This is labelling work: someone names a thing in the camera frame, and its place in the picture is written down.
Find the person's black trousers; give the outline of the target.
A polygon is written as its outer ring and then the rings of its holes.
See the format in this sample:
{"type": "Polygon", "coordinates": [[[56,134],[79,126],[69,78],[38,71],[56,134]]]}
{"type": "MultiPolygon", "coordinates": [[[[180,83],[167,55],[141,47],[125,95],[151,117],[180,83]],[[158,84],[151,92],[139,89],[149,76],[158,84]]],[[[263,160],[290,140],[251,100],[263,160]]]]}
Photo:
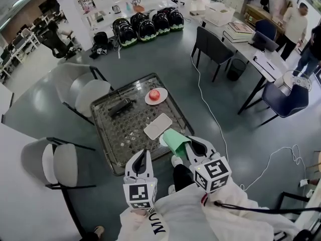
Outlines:
{"type": "Polygon", "coordinates": [[[178,192],[185,187],[194,184],[192,172],[183,164],[178,164],[174,167],[173,179],[175,192],[178,192]]]}

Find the glass-top rattan table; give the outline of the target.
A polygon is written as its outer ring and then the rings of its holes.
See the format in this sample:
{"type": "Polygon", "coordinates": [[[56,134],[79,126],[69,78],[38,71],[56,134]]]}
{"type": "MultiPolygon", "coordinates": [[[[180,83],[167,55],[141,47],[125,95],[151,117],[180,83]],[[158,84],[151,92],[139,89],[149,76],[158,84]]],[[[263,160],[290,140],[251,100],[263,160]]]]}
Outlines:
{"type": "Polygon", "coordinates": [[[162,113],[173,121],[172,129],[184,136],[194,135],[194,129],[171,94],[158,105],[146,104],[145,96],[149,91],[164,87],[161,79],[152,73],[91,103],[91,114],[113,175],[124,175],[125,164],[142,149],[150,151],[153,161],[170,152],[169,148],[159,143],[159,139],[152,141],[143,131],[162,113]],[[108,110],[125,98],[136,99],[137,102],[110,117],[108,110]]]}

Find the long grey desk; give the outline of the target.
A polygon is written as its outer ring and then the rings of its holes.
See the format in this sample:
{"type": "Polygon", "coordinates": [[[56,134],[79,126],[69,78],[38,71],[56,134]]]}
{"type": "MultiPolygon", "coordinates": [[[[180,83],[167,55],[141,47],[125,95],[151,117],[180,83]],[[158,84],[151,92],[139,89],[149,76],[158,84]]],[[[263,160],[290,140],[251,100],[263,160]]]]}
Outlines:
{"type": "MultiPolygon", "coordinates": [[[[226,41],[227,44],[233,48],[236,55],[239,54],[242,57],[244,57],[247,60],[248,64],[252,65],[256,69],[256,71],[260,74],[259,81],[257,82],[253,91],[250,93],[250,95],[248,96],[248,98],[246,99],[246,101],[244,102],[244,104],[242,105],[242,107],[238,111],[238,114],[241,114],[245,110],[245,108],[250,104],[251,100],[254,98],[256,93],[259,92],[264,87],[264,84],[266,82],[275,82],[276,80],[274,80],[273,78],[268,76],[258,66],[254,65],[254,62],[253,62],[254,54],[260,50],[254,48],[248,42],[244,42],[244,43],[231,43],[231,42],[229,42],[226,38],[223,37],[223,31],[225,30],[226,26],[217,27],[217,26],[213,25],[212,23],[206,21],[204,17],[201,17],[201,19],[202,19],[202,27],[207,28],[208,30],[210,30],[211,32],[216,34],[223,42],[226,41]]],[[[264,55],[269,60],[271,60],[274,64],[284,67],[286,71],[288,70],[286,63],[279,56],[278,53],[269,52],[269,51],[265,51],[262,53],[264,53],[264,55]]]]}

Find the person's left forearm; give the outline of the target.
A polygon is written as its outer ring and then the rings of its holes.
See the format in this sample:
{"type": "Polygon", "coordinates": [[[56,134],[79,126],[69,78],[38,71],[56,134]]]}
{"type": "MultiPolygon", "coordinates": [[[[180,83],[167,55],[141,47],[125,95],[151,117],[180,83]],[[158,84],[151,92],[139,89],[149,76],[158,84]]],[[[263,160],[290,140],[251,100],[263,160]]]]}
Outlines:
{"type": "Polygon", "coordinates": [[[137,214],[130,208],[120,215],[121,229],[116,241],[168,241],[169,227],[154,208],[137,214]]]}

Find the person's right white shoe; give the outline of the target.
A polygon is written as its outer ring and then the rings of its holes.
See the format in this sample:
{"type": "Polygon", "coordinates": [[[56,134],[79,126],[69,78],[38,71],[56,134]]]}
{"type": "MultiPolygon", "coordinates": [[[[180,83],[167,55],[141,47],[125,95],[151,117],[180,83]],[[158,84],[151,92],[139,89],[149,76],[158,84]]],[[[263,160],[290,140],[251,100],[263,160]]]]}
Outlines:
{"type": "Polygon", "coordinates": [[[175,168],[177,165],[182,165],[183,161],[180,157],[173,155],[171,157],[171,163],[172,163],[172,166],[175,168]]]}

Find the grey chair black frame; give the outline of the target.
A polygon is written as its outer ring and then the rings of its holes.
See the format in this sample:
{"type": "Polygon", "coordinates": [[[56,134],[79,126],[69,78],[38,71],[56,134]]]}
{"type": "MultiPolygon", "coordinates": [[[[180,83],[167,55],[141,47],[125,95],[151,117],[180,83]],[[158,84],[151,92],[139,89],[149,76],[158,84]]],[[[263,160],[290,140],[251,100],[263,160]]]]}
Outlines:
{"type": "Polygon", "coordinates": [[[55,137],[45,137],[26,144],[21,152],[23,169],[38,183],[51,190],[85,189],[96,185],[78,185],[77,149],[95,151],[94,148],[68,142],[55,137]],[[56,182],[45,174],[43,158],[50,147],[49,166],[56,182]]]}
{"type": "Polygon", "coordinates": [[[114,90],[97,67],[86,64],[58,65],[53,81],[61,103],[92,125],[91,103],[114,90]]]}

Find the white rectangular tray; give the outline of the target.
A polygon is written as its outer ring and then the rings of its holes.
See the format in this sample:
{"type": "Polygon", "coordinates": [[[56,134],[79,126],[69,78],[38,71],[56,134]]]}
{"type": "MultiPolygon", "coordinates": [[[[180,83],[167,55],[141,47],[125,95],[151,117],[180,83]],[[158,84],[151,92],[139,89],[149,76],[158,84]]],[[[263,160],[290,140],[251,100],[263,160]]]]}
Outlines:
{"type": "Polygon", "coordinates": [[[173,121],[165,114],[160,114],[152,121],[143,131],[152,141],[158,138],[167,128],[172,125],[173,121]]]}

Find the wooden cabinet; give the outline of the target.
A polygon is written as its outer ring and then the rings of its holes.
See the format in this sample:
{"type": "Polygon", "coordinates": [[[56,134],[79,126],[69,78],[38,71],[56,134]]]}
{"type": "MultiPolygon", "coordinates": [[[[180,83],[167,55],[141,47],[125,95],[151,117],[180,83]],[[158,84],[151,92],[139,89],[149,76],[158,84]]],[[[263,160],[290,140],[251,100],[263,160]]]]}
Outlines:
{"type": "Polygon", "coordinates": [[[255,26],[255,23],[259,20],[268,20],[277,28],[277,35],[284,33],[284,28],[282,27],[280,22],[275,22],[272,19],[272,15],[268,12],[266,12],[264,9],[257,7],[255,5],[247,4],[245,6],[244,11],[244,18],[246,24],[250,26],[255,26]]]}

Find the black metal frame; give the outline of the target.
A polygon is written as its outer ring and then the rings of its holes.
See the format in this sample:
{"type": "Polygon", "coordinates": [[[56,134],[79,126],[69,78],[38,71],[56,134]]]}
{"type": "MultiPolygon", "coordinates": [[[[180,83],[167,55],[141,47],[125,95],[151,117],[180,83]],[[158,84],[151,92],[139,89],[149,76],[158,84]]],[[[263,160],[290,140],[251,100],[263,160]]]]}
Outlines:
{"type": "Polygon", "coordinates": [[[284,215],[291,215],[298,218],[298,216],[302,213],[302,210],[307,205],[309,200],[310,199],[306,196],[300,196],[288,192],[281,192],[274,209],[281,212],[284,215]],[[293,205],[297,205],[297,203],[299,203],[299,207],[283,207],[283,201],[289,199],[296,201],[293,205]]]}

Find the person's right forearm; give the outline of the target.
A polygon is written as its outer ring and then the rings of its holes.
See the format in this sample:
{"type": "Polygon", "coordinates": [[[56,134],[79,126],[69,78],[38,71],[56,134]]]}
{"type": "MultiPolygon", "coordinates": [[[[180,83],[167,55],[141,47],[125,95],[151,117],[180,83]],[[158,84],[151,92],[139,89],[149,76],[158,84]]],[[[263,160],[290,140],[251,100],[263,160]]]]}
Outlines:
{"type": "Polygon", "coordinates": [[[217,206],[214,205],[215,201],[251,209],[260,208],[258,203],[250,200],[247,193],[242,190],[232,178],[227,181],[226,185],[207,195],[207,201],[202,202],[203,212],[214,208],[217,210],[217,206]]]}

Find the green cup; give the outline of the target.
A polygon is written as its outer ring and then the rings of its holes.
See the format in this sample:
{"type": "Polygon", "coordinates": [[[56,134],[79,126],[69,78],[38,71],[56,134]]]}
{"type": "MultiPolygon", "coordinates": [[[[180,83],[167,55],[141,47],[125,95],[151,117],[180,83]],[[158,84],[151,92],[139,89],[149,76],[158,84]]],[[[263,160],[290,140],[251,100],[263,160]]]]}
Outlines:
{"type": "Polygon", "coordinates": [[[163,140],[175,156],[187,156],[186,144],[191,143],[191,140],[188,137],[180,134],[174,129],[168,129],[163,134],[163,140]]]}

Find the white paper pad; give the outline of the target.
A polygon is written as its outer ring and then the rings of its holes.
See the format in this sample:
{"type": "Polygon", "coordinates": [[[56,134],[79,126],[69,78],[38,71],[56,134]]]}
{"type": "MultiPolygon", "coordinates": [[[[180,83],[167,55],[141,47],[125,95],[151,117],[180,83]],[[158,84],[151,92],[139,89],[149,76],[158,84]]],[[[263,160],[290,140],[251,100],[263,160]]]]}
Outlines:
{"type": "Polygon", "coordinates": [[[254,54],[253,62],[255,66],[258,66],[260,69],[263,70],[263,72],[265,72],[268,76],[270,76],[274,80],[279,79],[286,72],[284,67],[274,64],[261,51],[257,51],[254,54]]]}

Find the red apple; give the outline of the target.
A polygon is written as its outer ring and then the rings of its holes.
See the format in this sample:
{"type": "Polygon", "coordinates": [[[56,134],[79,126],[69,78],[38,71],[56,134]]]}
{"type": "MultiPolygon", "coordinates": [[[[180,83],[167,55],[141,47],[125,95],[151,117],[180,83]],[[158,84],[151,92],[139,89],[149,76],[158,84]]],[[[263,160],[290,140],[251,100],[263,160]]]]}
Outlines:
{"type": "Polygon", "coordinates": [[[156,89],[153,89],[148,93],[148,97],[151,101],[158,101],[160,96],[160,92],[156,89]]]}

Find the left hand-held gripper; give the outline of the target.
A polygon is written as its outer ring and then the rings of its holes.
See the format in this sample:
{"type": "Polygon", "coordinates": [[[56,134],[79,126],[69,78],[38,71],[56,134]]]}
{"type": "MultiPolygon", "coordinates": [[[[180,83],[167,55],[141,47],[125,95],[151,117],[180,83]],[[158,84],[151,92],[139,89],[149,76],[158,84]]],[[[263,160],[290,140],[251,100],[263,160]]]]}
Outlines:
{"type": "Polygon", "coordinates": [[[150,151],[137,152],[126,163],[123,190],[131,209],[150,209],[154,206],[157,194],[157,178],[153,177],[150,151]],[[147,179],[137,178],[144,174],[147,179]]]}

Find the white plate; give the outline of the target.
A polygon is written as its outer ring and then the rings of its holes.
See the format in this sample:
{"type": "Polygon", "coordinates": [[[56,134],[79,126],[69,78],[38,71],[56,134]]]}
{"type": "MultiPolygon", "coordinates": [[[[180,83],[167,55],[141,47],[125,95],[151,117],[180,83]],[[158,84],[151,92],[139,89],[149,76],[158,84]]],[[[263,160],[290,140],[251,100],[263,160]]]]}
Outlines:
{"type": "Polygon", "coordinates": [[[167,96],[168,96],[168,91],[165,88],[155,88],[156,90],[158,90],[160,92],[160,98],[158,101],[151,101],[148,97],[148,94],[145,96],[145,102],[148,105],[157,105],[162,103],[163,101],[166,100],[167,96]]]}

